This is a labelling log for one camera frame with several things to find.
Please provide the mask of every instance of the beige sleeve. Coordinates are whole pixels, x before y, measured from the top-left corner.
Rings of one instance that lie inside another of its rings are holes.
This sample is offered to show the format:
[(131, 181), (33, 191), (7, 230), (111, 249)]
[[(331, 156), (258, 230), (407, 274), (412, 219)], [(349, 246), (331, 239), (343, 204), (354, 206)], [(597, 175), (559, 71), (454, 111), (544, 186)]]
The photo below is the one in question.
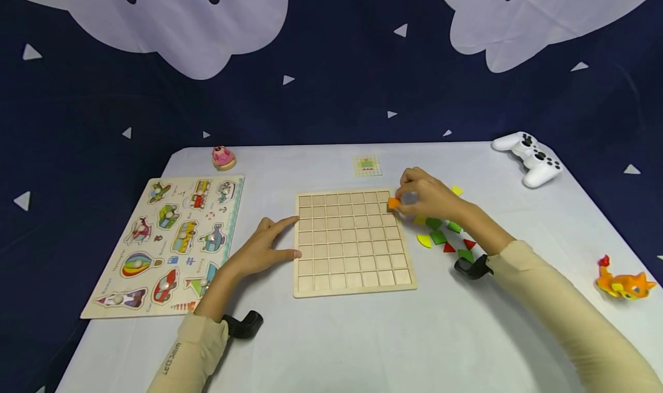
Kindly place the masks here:
[(644, 357), (523, 241), (488, 258), (494, 279), (553, 334), (587, 392), (663, 392)]
[(186, 315), (148, 393), (200, 393), (214, 372), (228, 341), (228, 324)]

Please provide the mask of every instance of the white tablecloth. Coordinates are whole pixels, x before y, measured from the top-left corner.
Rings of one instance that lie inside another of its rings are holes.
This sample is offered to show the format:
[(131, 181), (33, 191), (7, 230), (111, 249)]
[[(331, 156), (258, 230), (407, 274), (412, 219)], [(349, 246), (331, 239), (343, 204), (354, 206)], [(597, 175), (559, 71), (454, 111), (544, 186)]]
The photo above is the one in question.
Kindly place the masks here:
[[(246, 176), (234, 249), (263, 216), (294, 212), (294, 194), (396, 188), (421, 166), (524, 239), (641, 351), (663, 377), (663, 291), (618, 302), (593, 286), (597, 261), (636, 274), (645, 267), (573, 176), (535, 190), (524, 170), (489, 143), (238, 147), (233, 174)], [(379, 156), (384, 175), (355, 177), (352, 157)], [(173, 154), (164, 176), (218, 175), (209, 148)], [(292, 265), (245, 281), (231, 311), (265, 318), (258, 336), (233, 341), (209, 392), (566, 392), (580, 390), (553, 338), (492, 278), (465, 281), (455, 257), (426, 249), (407, 232), (419, 288), (357, 296), (292, 297)], [(293, 245), (292, 231), (279, 247)], [(57, 392), (145, 392), (181, 317), (92, 320)]]

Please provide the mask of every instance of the pink toy figure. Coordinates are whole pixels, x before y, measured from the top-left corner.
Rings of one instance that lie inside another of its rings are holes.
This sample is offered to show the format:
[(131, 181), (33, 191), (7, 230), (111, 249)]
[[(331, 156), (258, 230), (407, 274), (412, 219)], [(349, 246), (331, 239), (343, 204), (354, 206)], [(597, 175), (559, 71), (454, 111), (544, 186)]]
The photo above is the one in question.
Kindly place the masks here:
[(211, 162), (217, 170), (226, 171), (235, 167), (237, 159), (235, 154), (224, 146), (216, 146), (211, 149)]

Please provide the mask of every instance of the hand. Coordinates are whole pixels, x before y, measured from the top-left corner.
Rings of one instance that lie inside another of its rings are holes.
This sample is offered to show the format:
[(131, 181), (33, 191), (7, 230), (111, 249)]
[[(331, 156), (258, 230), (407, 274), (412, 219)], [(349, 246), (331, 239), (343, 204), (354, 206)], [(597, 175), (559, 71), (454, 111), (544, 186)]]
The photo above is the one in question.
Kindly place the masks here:
[(416, 192), (419, 201), (414, 205), (398, 206), (397, 210), (405, 215), (425, 215), (458, 222), (471, 205), (419, 167), (407, 168), (403, 172), (396, 197), (401, 198), (406, 192)]
[(258, 228), (249, 240), (238, 250), (226, 265), (234, 268), (239, 278), (257, 274), (282, 261), (300, 258), (302, 253), (294, 249), (272, 249), (272, 244), (279, 233), (299, 220), (298, 216), (281, 219), (274, 223), (270, 218), (262, 218)]

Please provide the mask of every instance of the orange toy animal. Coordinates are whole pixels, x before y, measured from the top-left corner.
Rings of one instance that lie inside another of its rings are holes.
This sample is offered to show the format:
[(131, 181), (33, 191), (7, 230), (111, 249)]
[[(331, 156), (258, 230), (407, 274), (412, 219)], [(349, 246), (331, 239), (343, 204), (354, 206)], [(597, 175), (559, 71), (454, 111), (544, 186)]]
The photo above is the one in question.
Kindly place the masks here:
[(608, 266), (610, 266), (610, 258), (605, 255), (599, 261), (599, 279), (596, 280), (596, 285), (613, 297), (638, 300), (649, 296), (649, 290), (656, 286), (656, 283), (647, 281), (644, 272), (637, 275), (612, 276), (608, 272)]

